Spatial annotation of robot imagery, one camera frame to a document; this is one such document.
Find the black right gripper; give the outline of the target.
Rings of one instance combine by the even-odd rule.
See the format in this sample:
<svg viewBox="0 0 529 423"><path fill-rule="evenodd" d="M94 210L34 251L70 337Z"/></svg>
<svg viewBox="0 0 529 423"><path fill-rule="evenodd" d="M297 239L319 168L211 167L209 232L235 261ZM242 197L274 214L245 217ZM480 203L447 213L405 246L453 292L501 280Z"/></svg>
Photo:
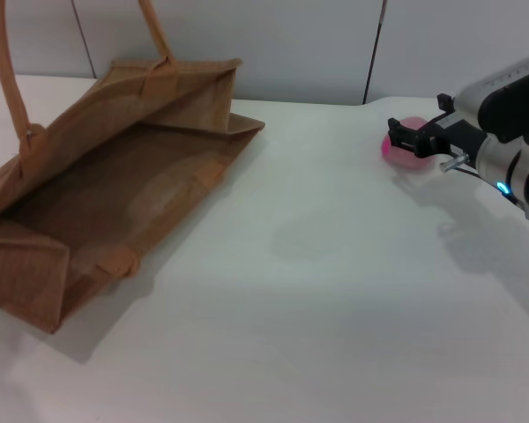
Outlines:
<svg viewBox="0 0 529 423"><path fill-rule="evenodd" d="M437 95L437 106L445 114L453 113L453 98L445 93ZM388 120L388 135L391 145L409 151L417 158L427 158L437 154L445 154L445 140L451 149L459 150L468 155L476 155L486 141L486 133L457 117L440 116L424 123L414 130L403 125L399 120Z"/></svg>

